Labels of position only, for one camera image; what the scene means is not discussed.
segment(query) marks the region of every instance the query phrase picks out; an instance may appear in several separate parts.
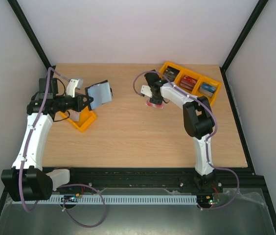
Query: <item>table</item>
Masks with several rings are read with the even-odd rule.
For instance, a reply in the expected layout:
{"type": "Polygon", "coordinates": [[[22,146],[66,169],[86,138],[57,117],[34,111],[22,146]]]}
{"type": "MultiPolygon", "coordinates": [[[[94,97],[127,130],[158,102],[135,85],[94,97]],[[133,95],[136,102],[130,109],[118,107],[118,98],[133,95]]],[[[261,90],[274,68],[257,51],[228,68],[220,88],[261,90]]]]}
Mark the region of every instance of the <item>table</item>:
{"type": "MultiPolygon", "coordinates": [[[[247,167],[218,65],[183,66],[222,82],[212,106],[219,124],[212,138],[213,163],[247,167]]],[[[94,111],[97,120],[84,133],[68,121],[54,123],[46,141],[43,166],[194,167],[193,140],[184,130],[182,110],[172,102],[163,109],[148,107],[146,97],[133,91],[136,75],[160,68],[161,65],[58,64],[59,73],[83,78],[84,87],[108,79],[114,96],[112,102],[94,111]]],[[[144,84],[142,76],[136,83],[137,90],[144,84]]]]}

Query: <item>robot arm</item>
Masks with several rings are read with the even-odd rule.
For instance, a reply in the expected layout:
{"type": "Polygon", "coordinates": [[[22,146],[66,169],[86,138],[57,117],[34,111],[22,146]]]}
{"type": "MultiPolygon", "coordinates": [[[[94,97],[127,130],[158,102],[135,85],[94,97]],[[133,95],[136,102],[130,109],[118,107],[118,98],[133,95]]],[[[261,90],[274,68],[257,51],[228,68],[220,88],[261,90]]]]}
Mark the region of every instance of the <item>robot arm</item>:
{"type": "MultiPolygon", "coordinates": [[[[57,80],[56,78],[51,78],[44,109],[35,127],[33,127],[34,120],[36,119],[38,111],[42,105],[46,89],[46,78],[39,79],[39,91],[32,97],[31,102],[27,106],[27,127],[21,149],[16,160],[13,162],[12,168],[3,170],[1,174],[1,180],[14,201],[20,201],[18,187],[19,170],[22,161],[24,160],[23,152],[31,129],[34,131],[32,132],[30,142],[25,151],[26,159],[22,175],[23,195],[25,201],[47,200],[50,198],[53,190],[56,190],[59,186],[69,182],[70,173],[68,169],[56,169],[45,174],[42,172],[42,160],[47,135],[53,124],[55,114],[58,111],[65,112],[68,110],[81,112],[86,107],[88,107],[89,110],[92,110],[91,103],[94,98],[89,96],[88,91],[96,89],[98,84],[85,88],[85,94],[78,94],[75,92],[75,89],[80,89],[82,82],[82,79],[71,79],[67,86],[66,94],[57,95],[57,80]]],[[[110,91],[108,81],[99,84],[101,87],[105,87],[107,88],[106,90],[110,91]]],[[[96,95],[95,98],[97,100],[101,96],[110,96],[112,100],[111,94],[100,94],[100,92],[97,91],[94,95],[96,95]]]]}
{"type": "Polygon", "coordinates": [[[194,141],[196,152],[195,170],[200,176],[208,176],[213,172],[213,168],[210,166],[212,164],[211,139],[207,140],[207,137],[212,133],[214,122],[209,113],[194,101],[194,99],[198,99],[210,108],[208,99],[205,96],[197,97],[191,94],[185,96],[174,88],[175,83],[172,87],[166,80],[161,80],[157,74],[147,73],[145,78],[149,86],[142,86],[140,92],[150,97],[150,102],[161,104],[163,98],[166,98],[183,110],[185,130],[194,141]],[[207,161],[206,144],[210,164],[207,161]]]}

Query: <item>yellow divided organizer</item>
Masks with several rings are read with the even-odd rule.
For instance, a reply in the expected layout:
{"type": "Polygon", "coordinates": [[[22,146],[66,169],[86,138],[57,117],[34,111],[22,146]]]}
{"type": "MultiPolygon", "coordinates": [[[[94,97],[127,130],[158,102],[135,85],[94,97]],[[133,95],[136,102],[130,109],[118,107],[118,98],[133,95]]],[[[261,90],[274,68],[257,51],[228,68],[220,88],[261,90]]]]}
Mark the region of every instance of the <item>yellow divided organizer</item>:
{"type": "Polygon", "coordinates": [[[165,62],[159,71],[186,92],[206,96],[212,106],[220,91],[221,83],[171,62],[165,62]]]}
{"type": "MultiPolygon", "coordinates": [[[[67,118],[67,115],[60,112],[63,118],[67,118]]],[[[72,121],[70,118],[67,119],[73,126],[79,130],[80,132],[84,132],[91,123],[96,120],[97,116],[93,111],[89,111],[88,107],[86,107],[83,111],[79,114],[79,121],[72,121]]]]}

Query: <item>gray floor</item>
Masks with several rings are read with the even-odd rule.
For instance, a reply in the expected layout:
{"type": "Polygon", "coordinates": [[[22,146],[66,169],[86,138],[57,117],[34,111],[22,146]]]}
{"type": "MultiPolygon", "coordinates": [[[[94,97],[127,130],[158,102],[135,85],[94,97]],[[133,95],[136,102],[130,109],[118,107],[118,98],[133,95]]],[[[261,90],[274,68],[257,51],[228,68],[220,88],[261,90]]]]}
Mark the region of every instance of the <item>gray floor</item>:
{"type": "MultiPolygon", "coordinates": [[[[104,191],[105,194],[120,192],[128,194],[126,190],[104,191]]],[[[275,234],[260,189],[244,189],[241,192],[242,195],[231,205],[217,211],[200,211],[196,206],[109,205],[105,221],[92,229],[75,225],[61,212],[59,205],[38,205],[33,213],[27,214],[21,205],[8,202],[0,219],[0,235],[275,234]]],[[[163,191],[149,193],[159,195],[163,191]]],[[[221,194],[223,201],[232,193],[229,190],[221,194]]],[[[90,225],[100,219],[102,212],[103,207],[99,205],[77,205],[71,210],[71,215],[90,225]]]]}

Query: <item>electrical wire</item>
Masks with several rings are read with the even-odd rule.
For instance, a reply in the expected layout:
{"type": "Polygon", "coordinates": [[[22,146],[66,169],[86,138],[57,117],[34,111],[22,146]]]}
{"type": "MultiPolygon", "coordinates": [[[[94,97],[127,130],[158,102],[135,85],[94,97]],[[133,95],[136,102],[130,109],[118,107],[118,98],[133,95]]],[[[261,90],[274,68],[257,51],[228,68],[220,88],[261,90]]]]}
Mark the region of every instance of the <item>electrical wire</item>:
{"type": "Polygon", "coordinates": [[[61,94],[60,96],[64,96],[66,94],[66,86],[64,85],[64,83],[60,78],[56,78],[56,80],[58,80],[63,85],[64,91],[63,91],[63,94],[61,94]]]}
{"type": "Polygon", "coordinates": [[[71,221],[73,221],[75,224],[77,224],[77,225],[79,225],[79,226],[81,226],[81,227],[83,227],[83,228],[94,228],[94,227],[97,227],[98,225],[100,225],[100,224],[103,222],[103,220],[104,220],[105,217],[107,216],[107,209],[106,209],[105,201],[104,201],[104,198],[103,198],[102,194],[101,194],[98,190],[96,190],[95,188],[93,188],[93,187],[91,187],[91,186],[89,186],[89,185],[85,185],[85,184],[62,185],[62,186],[59,186],[59,188],[67,188],[67,187],[75,187],[75,186],[90,188],[91,190],[95,191],[95,192],[100,196],[100,198],[101,198],[101,200],[102,200],[102,204],[103,204],[103,209],[104,209],[103,215],[102,215],[101,219],[99,220],[99,222],[97,222],[97,223],[94,224],[94,225],[85,225],[85,224],[79,223],[77,220],[75,220],[75,219],[71,216],[71,214],[70,214],[70,213],[68,212],[68,210],[65,208],[65,203],[67,202],[67,200],[65,200],[65,201],[63,202],[63,209],[62,209],[62,211],[64,211],[64,212],[69,216],[69,218],[71,219],[71,221]]]}
{"type": "Polygon", "coordinates": [[[50,67],[48,69],[48,72],[47,72],[47,76],[46,76],[46,90],[45,90],[45,95],[44,95],[44,98],[43,98],[43,101],[41,103],[41,107],[38,111],[38,114],[32,124],[32,128],[29,130],[29,133],[28,133],[28,136],[27,136],[27,139],[26,139],[26,142],[25,142],[25,145],[24,145],[24,151],[23,151],[23,160],[21,161],[21,166],[20,166],[20,171],[19,171],[19,193],[20,193],[20,199],[21,199],[21,202],[22,202],[22,206],[24,208],[24,210],[27,212],[27,213],[31,213],[33,212],[33,210],[35,209],[35,207],[37,206],[38,204],[38,201],[35,202],[34,206],[32,208],[28,208],[26,203],[25,203],[25,199],[24,199],[24,194],[23,194],[23,181],[22,181],[22,176],[23,176],[23,169],[24,169],[24,166],[25,166],[25,162],[27,161],[26,159],[26,156],[27,156],[27,150],[28,150],[28,146],[29,146],[29,142],[30,142],[30,139],[31,139],[31,136],[32,136],[32,133],[35,129],[35,126],[39,120],[39,117],[42,113],[42,110],[44,109],[45,107],[45,103],[46,103],[46,98],[47,98],[47,95],[48,95],[48,90],[49,90],[49,85],[50,85],[50,75],[51,75],[51,71],[53,71],[54,73],[56,73],[58,76],[64,78],[65,80],[68,79],[69,81],[69,78],[67,77],[64,77],[62,76],[61,74],[59,74],[57,71],[55,71],[52,67],[50,67]]]}
{"type": "Polygon", "coordinates": [[[66,110],[66,112],[69,114],[66,118],[61,119],[61,120],[55,120],[55,121],[53,121],[53,122],[59,122],[59,121],[64,121],[64,120],[66,120],[66,119],[69,119],[69,117],[70,117],[70,112],[69,112],[68,110],[66,110]]]}
{"type": "Polygon", "coordinates": [[[138,95],[140,95],[140,96],[144,96],[144,94],[137,92],[137,90],[135,89],[135,83],[136,83],[136,81],[138,80],[138,78],[139,78],[140,76],[142,76],[142,75],[144,75],[144,74],[146,74],[146,73],[149,73],[149,72],[152,72],[152,73],[156,73],[156,74],[158,74],[158,75],[161,75],[165,80],[167,80],[167,82],[171,85],[171,87],[172,87],[174,90],[176,90],[178,93],[182,94],[183,96],[186,96],[187,98],[192,99],[193,101],[197,102],[199,105],[201,105],[201,106],[211,115],[211,117],[212,117],[212,119],[213,119],[213,122],[214,122],[214,124],[215,124],[215,128],[214,128],[214,131],[213,131],[213,132],[207,137],[207,139],[206,139],[207,162],[208,162],[208,164],[209,164],[212,168],[214,168],[214,169],[216,169],[216,170],[225,170],[225,171],[231,172],[231,173],[235,176],[235,178],[236,178],[236,180],[237,180],[237,189],[236,189],[236,192],[235,192],[234,196],[233,196],[227,203],[225,203],[224,205],[221,205],[221,206],[219,206],[219,207],[214,207],[214,208],[202,208],[202,207],[198,204],[198,207],[199,207],[200,210],[202,210],[202,211],[218,210],[218,209],[221,209],[221,208],[226,207],[227,205],[229,205],[229,204],[237,197],[238,192],[239,192],[239,185],[240,185],[240,184],[239,184],[239,178],[238,178],[238,175],[236,174],[236,172],[234,172],[233,170],[228,169],[228,168],[216,167],[216,166],[214,166],[214,165],[212,164],[212,162],[210,161],[209,154],[208,154],[208,140],[216,134],[217,129],[218,129],[217,121],[216,121],[216,118],[215,118],[214,114],[212,113],[212,111],[211,111],[204,103],[202,103],[201,101],[199,101],[199,100],[195,99],[194,97],[190,96],[187,92],[185,92],[183,89],[179,88],[176,84],[173,84],[164,74],[162,74],[162,73],[160,73],[160,72],[157,72],[157,71],[145,71],[145,72],[142,72],[142,73],[140,73],[140,74],[134,79],[133,88],[134,88],[134,91],[135,91],[136,94],[138,94],[138,95]]]}

